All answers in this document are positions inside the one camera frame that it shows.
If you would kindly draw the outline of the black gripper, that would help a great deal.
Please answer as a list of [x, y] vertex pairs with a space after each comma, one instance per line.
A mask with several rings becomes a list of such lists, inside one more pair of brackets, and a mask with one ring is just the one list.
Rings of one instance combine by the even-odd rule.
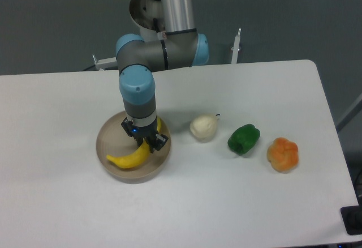
[[168, 136], [161, 134], [161, 120], [158, 117], [145, 127], [135, 126], [132, 120], [125, 118], [121, 126], [129, 137], [133, 137], [136, 140], [138, 147], [143, 144], [145, 139], [150, 153], [160, 151], [169, 139]]

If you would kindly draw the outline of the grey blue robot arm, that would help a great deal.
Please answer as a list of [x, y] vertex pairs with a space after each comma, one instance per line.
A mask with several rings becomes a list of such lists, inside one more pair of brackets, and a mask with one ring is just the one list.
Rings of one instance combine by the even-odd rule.
[[148, 150], [159, 151], [168, 137], [157, 130], [153, 73], [204, 65], [209, 59], [209, 46], [206, 36], [196, 29], [192, 0], [149, 1], [162, 6], [161, 17], [152, 16], [152, 26], [161, 33], [160, 39], [146, 41], [140, 35], [124, 35], [116, 43], [115, 59], [126, 111], [121, 125], [138, 145], [146, 143]]

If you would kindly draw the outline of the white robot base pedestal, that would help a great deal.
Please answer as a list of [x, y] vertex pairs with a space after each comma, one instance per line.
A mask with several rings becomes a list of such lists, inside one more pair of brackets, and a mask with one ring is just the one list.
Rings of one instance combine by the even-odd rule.
[[130, 16], [145, 41], [166, 39], [165, 19], [160, 0], [131, 0]]

